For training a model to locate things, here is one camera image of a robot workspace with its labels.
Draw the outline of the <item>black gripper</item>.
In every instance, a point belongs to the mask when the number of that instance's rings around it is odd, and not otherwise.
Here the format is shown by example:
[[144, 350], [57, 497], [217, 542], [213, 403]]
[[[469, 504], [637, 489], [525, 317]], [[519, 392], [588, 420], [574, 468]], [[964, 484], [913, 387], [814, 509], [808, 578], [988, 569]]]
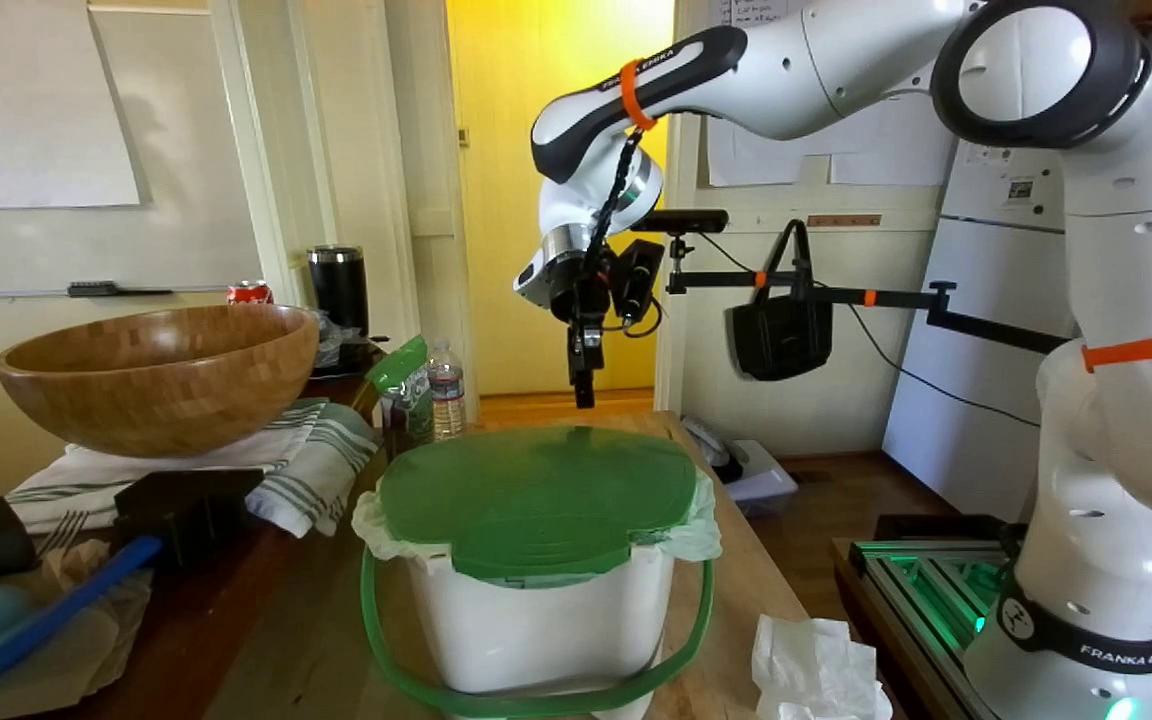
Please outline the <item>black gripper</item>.
[[648, 311], [629, 325], [615, 317], [613, 301], [613, 267], [619, 252], [600, 243], [591, 257], [574, 260], [569, 276], [560, 280], [560, 292], [553, 295], [553, 317], [569, 325], [569, 379], [576, 392], [576, 407], [598, 407], [591, 376], [600, 367], [600, 335], [626, 333], [629, 340], [645, 340], [662, 327], [663, 309], [654, 295]]

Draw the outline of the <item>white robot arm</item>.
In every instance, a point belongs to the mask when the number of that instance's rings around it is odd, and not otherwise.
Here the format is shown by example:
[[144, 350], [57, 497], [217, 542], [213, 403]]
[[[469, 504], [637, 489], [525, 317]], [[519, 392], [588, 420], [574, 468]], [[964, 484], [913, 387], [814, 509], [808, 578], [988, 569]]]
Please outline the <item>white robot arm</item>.
[[637, 136], [669, 114], [773, 141], [921, 85], [988, 147], [1053, 147], [1075, 333], [1037, 376], [1041, 473], [1008, 586], [964, 647], [1000, 720], [1152, 720], [1152, 30], [1133, 0], [814, 0], [721, 26], [533, 122], [533, 305], [582, 320], [591, 248], [662, 195]]

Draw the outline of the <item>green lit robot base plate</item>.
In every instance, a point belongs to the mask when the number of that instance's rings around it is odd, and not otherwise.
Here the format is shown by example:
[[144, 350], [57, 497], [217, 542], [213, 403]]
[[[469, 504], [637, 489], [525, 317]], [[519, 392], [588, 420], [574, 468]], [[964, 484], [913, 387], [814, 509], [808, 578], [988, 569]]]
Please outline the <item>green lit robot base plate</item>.
[[849, 566], [875, 586], [913, 639], [947, 666], [991, 624], [1008, 578], [1008, 552], [988, 542], [855, 542]]

